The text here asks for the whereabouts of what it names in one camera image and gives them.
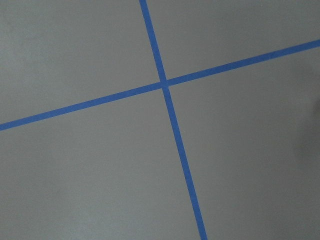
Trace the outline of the blue tape grid lines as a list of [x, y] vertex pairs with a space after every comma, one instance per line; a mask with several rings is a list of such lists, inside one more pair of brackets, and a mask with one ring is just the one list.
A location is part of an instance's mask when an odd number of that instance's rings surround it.
[[180, 163], [181, 163], [183, 176], [184, 176], [185, 183], [187, 186], [188, 195], [189, 195], [190, 202], [192, 205], [192, 210], [193, 210], [193, 214], [195, 217], [199, 237], [202, 240], [206, 240], [208, 238], [207, 232], [206, 232], [206, 227], [205, 227], [205, 224], [203, 221], [203, 216], [202, 216], [199, 200], [197, 197], [196, 189], [194, 186], [194, 181], [192, 178], [192, 173], [191, 173], [190, 166], [188, 163], [188, 158], [187, 158], [186, 150], [184, 147], [183, 138], [182, 138], [181, 131], [179, 128], [179, 123], [178, 123], [177, 115], [175, 112], [175, 108], [174, 108], [174, 104], [173, 104], [173, 100], [172, 100], [172, 96], [171, 96], [171, 92], [170, 92], [170, 87], [174, 86], [174, 85], [181, 84], [181, 83], [186, 83], [186, 82], [202, 79], [204, 77], [213, 76], [216, 74], [228, 72], [231, 70], [243, 68], [246, 66], [258, 64], [258, 63], [265, 62], [265, 61], [269, 61], [272, 59], [281, 58], [283, 56], [288, 56], [288, 55], [296, 54], [299, 52], [304, 52], [307, 50], [315, 49], [320, 46], [320, 41], [317, 39], [317, 40], [301, 43], [298, 45], [286, 47], [283, 49], [275, 50], [272, 52], [264, 53], [261, 55], [257, 55], [257, 56], [233, 61], [230, 63], [226, 63], [223, 65], [211, 67], [208, 69], [188, 73], [188, 74], [181, 75], [178, 77], [167, 78], [166, 73], [165, 73], [165, 68], [163, 65], [163, 61], [162, 61], [162, 57], [161, 57], [161, 53], [159, 50], [154, 26], [152, 23], [152, 18], [151, 18], [150, 11], [148, 8], [148, 3], [145, 0], [141, 0], [141, 1], [139, 1], [139, 5], [140, 5], [141, 13], [143, 16], [146, 32], [148, 35], [150, 47], [152, 50], [152, 55], [154, 58], [155, 66], [157, 69], [157, 75], [159, 78], [158, 82], [144, 85], [144, 86], [140, 86], [140, 87], [133, 88], [133, 89], [129, 89], [129, 90], [122, 91], [122, 92], [113, 93], [111, 95], [95, 98], [92, 100], [76, 103], [73, 105], [61, 107], [58, 109], [42, 112], [42, 113], [35, 114], [32, 116], [23, 117], [23, 118], [20, 118], [17, 120], [5, 122], [0, 125], [0, 129], [1, 129], [1, 131], [13, 129], [13, 128], [24, 126], [24, 125], [27, 125], [30, 123], [35, 123], [35, 122], [39, 122], [42, 120], [46, 120], [46, 119], [54, 118], [57, 116], [69, 114], [72, 112], [84, 110], [87, 108], [95, 107], [98, 105], [114, 102], [114, 101], [117, 101], [120, 99], [126, 99], [126, 98], [129, 98], [132, 96], [141, 95], [141, 94], [152, 92], [155, 90], [161, 90], [163, 93], [163, 98], [164, 98], [167, 113], [169, 116], [170, 125], [172, 127], [172, 132], [174, 135], [174, 140], [175, 140], [176, 148], [177, 148]]

